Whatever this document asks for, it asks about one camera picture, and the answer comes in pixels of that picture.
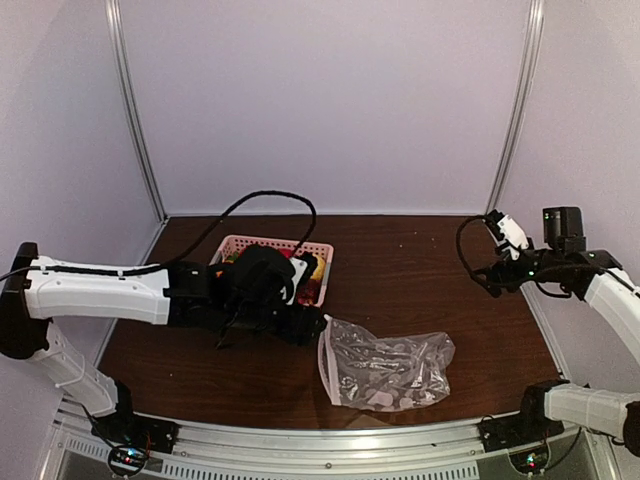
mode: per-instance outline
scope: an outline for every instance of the brown tabletop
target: brown tabletop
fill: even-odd
[[[493,299],[466,276],[454,235],[461,217],[322,216],[311,241],[335,256],[324,310],[379,337],[444,331],[456,345],[447,369],[451,395],[427,408],[365,412],[390,425],[418,425],[517,410],[527,385],[557,377],[544,339],[520,293]],[[172,219],[151,261],[188,246],[211,218]],[[234,217],[191,256],[209,262],[228,234],[296,239],[303,216]],[[464,242],[473,265],[492,259],[483,227]],[[316,347],[269,336],[216,350],[213,333],[121,320],[101,369],[125,382],[136,410],[183,420],[247,427],[345,428],[363,412],[331,406]]]

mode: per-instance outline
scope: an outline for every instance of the ventilation grille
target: ventilation grille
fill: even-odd
[[[107,460],[109,449],[106,446],[96,444],[87,440],[70,438],[67,442],[67,450],[70,450],[85,457],[95,458],[96,460]]]
[[[220,469],[181,464],[179,462],[165,461],[162,468],[162,476],[174,480],[292,480],[299,479],[296,476],[270,475],[255,473],[238,474],[237,472],[225,472]],[[331,477],[327,472],[324,477]],[[403,475],[388,474],[386,476],[357,475],[343,476],[341,480],[479,480],[478,467],[475,462],[464,464],[429,468],[422,471],[406,473]]]

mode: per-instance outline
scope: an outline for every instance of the plastic bag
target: plastic bag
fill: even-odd
[[[449,395],[445,369],[455,346],[446,333],[379,339],[353,323],[325,318],[318,367],[333,405],[399,412]]]

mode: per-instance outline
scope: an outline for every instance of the plastic basket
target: plastic basket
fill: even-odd
[[[211,260],[211,263],[221,262],[234,252],[240,252],[244,248],[253,244],[264,245],[273,248],[289,248],[293,250],[298,244],[296,240],[281,240],[278,238],[263,238],[263,237],[248,237],[245,235],[228,235],[222,240],[222,243],[216,250],[216,253]],[[322,277],[322,285],[320,287],[320,293],[318,295],[318,301],[314,303],[316,307],[319,307],[324,302],[324,297],[327,293],[327,285],[329,283],[329,272],[331,271],[331,261],[333,260],[333,247],[328,243],[311,243],[306,242],[300,247],[299,252],[314,253],[322,257],[326,262],[324,269],[324,276]]]

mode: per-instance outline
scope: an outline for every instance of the white wall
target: white wall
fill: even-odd
[[[589,248],[640,281],[640,3],[547,2],[544,36],[500,208],[542,245],[541,209],[582,208]],[[574,381],[640,391],[640,367],[599,315],[539,295]]]
[[[139,261],[156,225],[119,94],[104,1],[0,6],[0,272],[23,241],[79,262]],[[95,359],[109,322],[59,322]],[[32,479],[59,393],[0,358],[0,478]]]
[[[528,0],[123,2],[136,97],[170,213],[250,190],[322,212],[484,209]],[[246,211],[290,211],[266,203]]]

